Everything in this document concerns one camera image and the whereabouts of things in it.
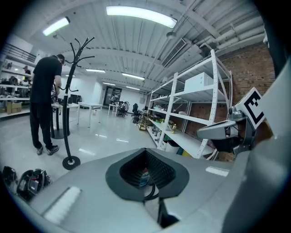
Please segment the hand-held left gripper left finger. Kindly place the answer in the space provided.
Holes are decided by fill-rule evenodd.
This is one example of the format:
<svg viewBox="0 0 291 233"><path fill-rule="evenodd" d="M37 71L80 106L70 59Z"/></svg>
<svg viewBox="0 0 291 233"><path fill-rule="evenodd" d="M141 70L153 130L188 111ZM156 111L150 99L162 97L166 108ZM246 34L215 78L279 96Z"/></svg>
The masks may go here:
<svg viewBox="0 0 291 233"><path fill-rule="evenodd" d="M30 202L48 233L157 233L159 224L144 206L142 169L130 167L145 149L83 163Z"/></svg>

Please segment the cardboard box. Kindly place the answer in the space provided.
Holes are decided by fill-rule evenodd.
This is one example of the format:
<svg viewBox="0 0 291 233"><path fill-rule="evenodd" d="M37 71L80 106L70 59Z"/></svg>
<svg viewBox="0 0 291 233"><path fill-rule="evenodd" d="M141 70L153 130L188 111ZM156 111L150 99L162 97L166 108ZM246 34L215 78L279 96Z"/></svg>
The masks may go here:
<svg viewBox="0 0 291 233"><path fill-rule="evenodd" d="M14 103L14 102L7 102L7 114L14 114L14 113L19 113L22 111L22 103L18 102L18 103Z"/></svg>

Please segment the white cabinet box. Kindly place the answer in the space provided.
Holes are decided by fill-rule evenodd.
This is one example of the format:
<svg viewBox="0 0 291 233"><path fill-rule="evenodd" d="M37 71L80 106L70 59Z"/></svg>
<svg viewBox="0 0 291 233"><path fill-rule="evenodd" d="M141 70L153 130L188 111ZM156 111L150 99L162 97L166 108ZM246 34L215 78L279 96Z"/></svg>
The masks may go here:
<svg viewBox="0 0 291 233"><path fill-rule="evenodd" d="M213 78L205 72L202 72L196 76L191 77L185 81L184 91L198 91L208 85L213 85Z"/></svg>

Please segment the wooden frame stool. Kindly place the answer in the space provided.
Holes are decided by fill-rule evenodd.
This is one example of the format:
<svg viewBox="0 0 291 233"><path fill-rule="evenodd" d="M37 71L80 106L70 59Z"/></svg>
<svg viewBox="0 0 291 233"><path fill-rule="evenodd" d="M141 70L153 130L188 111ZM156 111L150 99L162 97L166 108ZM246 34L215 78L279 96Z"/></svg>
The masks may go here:
<svg viewBox="0 0 291 233"><path fill-rule="evenodd" d="M138 120L138 129L140 131L145 131L147 129L147 126L148 126L148 114L147 113L140 114Z"/></svg>

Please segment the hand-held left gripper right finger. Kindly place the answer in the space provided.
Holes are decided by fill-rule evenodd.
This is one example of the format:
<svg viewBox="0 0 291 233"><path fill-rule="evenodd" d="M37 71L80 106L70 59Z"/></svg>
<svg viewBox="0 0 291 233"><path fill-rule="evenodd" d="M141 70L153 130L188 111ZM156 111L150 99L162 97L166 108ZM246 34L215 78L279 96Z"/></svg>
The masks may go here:
<svg viewBox="0 0 291 233"><path fill-rule="evenodd" d="M262 141L233 163L194 161L179 196L145 207L167 233L284 233L286 138Z"/></svg>

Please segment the open black hard-shell backpack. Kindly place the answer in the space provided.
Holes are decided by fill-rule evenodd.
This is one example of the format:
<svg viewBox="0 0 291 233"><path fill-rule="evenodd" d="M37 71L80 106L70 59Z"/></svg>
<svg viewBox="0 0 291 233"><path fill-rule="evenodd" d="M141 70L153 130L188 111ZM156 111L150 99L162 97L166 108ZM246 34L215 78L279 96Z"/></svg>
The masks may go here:
<svg viewBox="0 0 291 233"><path fill-rule="evenodd" d="M29 203L34 196L49 186L50 183L50 175L45 170L28 170L21 175L16 188L16 194Z"/></svg>

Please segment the black headset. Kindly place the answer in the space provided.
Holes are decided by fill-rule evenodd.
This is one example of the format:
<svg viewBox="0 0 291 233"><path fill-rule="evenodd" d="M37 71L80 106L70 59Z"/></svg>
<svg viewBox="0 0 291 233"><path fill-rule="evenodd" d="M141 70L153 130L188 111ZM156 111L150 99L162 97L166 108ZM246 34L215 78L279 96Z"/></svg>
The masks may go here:
<svg viewBox="0 0 291 233"><path fill-rule="evenodd" d="M14 192L18 184L18 177L17 177L15 169L9 166L4 166L2 176L3 176L4 183L6 184L6 186L12 192Z"/></svg>

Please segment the black office chair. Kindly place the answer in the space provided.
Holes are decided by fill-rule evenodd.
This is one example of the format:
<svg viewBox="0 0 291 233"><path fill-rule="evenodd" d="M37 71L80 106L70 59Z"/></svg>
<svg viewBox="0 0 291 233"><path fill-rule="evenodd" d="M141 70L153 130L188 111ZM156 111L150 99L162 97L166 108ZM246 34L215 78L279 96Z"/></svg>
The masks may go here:
<svg viewBox="0 0 291 233"><path fill-rule="evenodd" d="M132 111L133 111L133 114L131 115L132 116L132 122L134 124L138 124L140 112L138 110L138 105L136 103L133 105L133 110Z"/></svg>
<svg viewBox="0 0 291 233"><path fill-rule="evenodd" d="M117 109L117 117L125 117L127 115L129 108L129 102L125 101L122 103L122 105Z"/></svg>

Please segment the white equipment shelving unit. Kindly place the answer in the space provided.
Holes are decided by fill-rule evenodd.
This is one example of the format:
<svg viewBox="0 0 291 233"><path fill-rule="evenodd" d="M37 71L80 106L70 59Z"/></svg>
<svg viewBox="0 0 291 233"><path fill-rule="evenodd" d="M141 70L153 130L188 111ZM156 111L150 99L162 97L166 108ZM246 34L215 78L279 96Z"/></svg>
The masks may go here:
<svg viewBox="0 0 291 233"><path fill-rule="evenodd" d="M22 58L0 54L0 119L30 112L31 75L25 74L24 67L32 71L35 65ZM7 102L22 103L22 111L7 114Z"/></svg>

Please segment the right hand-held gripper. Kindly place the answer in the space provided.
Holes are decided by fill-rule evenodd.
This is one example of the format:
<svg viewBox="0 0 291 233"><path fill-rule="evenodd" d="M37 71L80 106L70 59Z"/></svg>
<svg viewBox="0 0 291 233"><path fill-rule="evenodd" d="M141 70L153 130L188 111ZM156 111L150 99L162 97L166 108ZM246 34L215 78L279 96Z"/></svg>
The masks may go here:
<svg viewBox="0 0 291 233"><path fill-rule="evenodd" d="M235 105L229 108L228 120L218 122L197 130L197 136L203 139L227 139L234 137L232 150L234 155L250 151L258 126L265 119L259 106L261 94L256 88L250 91Z"/></svg>

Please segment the white metal shelving unit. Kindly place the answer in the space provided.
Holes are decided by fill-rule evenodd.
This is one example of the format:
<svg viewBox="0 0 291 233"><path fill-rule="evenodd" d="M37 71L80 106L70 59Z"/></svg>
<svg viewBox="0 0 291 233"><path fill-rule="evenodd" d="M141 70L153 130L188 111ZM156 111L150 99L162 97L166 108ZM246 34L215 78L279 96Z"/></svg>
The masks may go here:
<svg viewBox="0 0 291 233"><path fill-rule="evenodd" d="M198 91L184 91L185 81L202 72L213 78L213 85ZM168 136L191 157L214 156L216 149L207 139L191 133L188 124L196 123L202 127L214 124L219 109L228 109L232 104L232 88L231 71L219 60L215 50L211 50L210 56L181 73L175 73L172 79L153 89L148 111L162 116L160 122L153 123L161 132L157 148L162 148L163 138ZM174 124L177 132L172 134Z"/></svg>

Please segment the white ceiling pipes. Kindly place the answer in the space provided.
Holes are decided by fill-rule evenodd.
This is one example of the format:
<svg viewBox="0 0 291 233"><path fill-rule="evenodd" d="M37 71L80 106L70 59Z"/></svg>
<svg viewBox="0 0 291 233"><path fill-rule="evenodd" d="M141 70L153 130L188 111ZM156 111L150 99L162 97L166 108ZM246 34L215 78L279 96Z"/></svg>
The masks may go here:
<svg viewBox="0 0 291 233"><path fill-rule="evenodd" d="M199 46L199 48L206 46L209 49L211 49L211 45L213 45L215 49L222 50L238 42L252 39L254 36L264 36L264 26L261 16L254 17L237 26L231 24L231 29L219 37L214 38L213 36L209 36L197 42L196 45Z"/></svg>

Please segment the white rectangular table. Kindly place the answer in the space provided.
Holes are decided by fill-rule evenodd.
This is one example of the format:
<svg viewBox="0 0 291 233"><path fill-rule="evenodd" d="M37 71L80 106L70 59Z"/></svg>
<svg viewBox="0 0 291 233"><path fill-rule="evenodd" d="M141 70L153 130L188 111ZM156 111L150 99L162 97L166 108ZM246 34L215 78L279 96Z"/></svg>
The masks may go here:
<svg viewBox="0 0 291 233"><path fill-rule="evenodd" d="M110 104L108 109L108 115L110 113L110 110L112 109L112 111L115 113L115 116L117 116L117 111L120 107L121 105Z"/></svg>
<svg viewBox="0 0 291 233"><path fill-rule="evenodd" d="M90 128L91 125L91 116L94 108L99 108L102 110L103 105L102 104L97 104L97 103L87 103L87 102L79 102L78 103L78 117L77 117L77 124L80 122L80 107L87 107L89 108L89 121L88 121L88 128Z"/></svg>

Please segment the ceiling air vent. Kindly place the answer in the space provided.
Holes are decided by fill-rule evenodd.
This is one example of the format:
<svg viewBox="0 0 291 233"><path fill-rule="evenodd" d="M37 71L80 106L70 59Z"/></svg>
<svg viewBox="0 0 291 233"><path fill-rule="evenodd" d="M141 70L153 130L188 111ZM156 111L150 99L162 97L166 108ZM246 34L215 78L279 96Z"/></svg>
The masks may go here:
<svg viewBox="0 0 291 233"><path fill-rule="evenodd" d="M161 65L163 67L166 67L171 62L171 60L186 46L186 44L187 42L184 40L184 38L180 38L180 40L175 44L175 46L164 58Z"/></svg>

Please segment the black coat stand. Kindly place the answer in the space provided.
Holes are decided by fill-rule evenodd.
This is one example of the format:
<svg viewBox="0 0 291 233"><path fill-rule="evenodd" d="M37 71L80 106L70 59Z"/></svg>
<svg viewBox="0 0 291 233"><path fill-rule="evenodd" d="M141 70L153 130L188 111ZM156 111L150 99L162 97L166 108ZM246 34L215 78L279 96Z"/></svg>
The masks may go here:
<svg viewBox="0 0 291 233"><path fill-rule="evenodd" d="M85 40L85 42L83 43L83 45L81 45L80 42L75 38L75 41L79 44L79 49L75 53L75 49L74 49L73 44L71 42L70 46L71 46L71 49L73 51L73 61L69 62L69 61L65 60L65 62L67 62L68 64L71 64L71 68L70 68L69 76L68 76L67 81L66 81L65 88L63 89L60 87L61 90L65 91L64 102L63 102L63 113L62 114L63 114L63 135L64 135L66 154L67 154L67 157L63 159L62 166L64 169L66 169L68 171L73 170L74 168L76 168L77 166L79 166L81 164L80 159L78 157L71 155L69 141L68 141L68 132L69 132L68 92L69 91L71 91L71 92L78 91L78 90L71 90L70 89L71 81L72 81L76 67L81 68L81 66L78 65L78 63L83 59L95 57L95 56L87 56L87 57L83 57L83 58L80 57L84 49L90 50L90 48L87 45L93 39L95 39L95 37L92 37L91 39L87 38Z"/></svg>

